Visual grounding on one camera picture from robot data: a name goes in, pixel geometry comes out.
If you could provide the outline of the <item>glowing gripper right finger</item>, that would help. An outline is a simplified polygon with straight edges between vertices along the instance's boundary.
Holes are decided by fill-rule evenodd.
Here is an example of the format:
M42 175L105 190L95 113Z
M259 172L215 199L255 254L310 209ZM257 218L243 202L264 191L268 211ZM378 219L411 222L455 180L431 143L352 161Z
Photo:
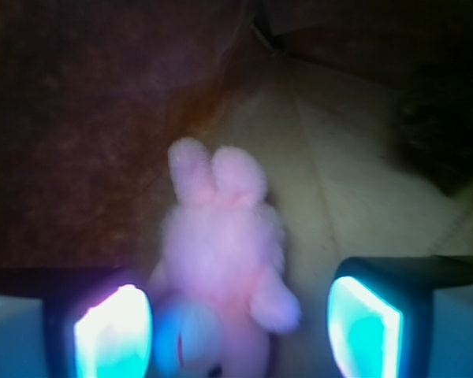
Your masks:
M344 377L473 377L473 256L347 258L326 311Z

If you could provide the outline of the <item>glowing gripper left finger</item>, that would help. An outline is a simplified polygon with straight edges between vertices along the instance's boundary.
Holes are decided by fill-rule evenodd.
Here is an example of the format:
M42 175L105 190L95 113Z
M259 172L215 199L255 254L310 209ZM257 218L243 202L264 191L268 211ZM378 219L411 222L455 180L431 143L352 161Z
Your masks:
M130 271L57 271L45 299L51 377L145 377L154 315Z

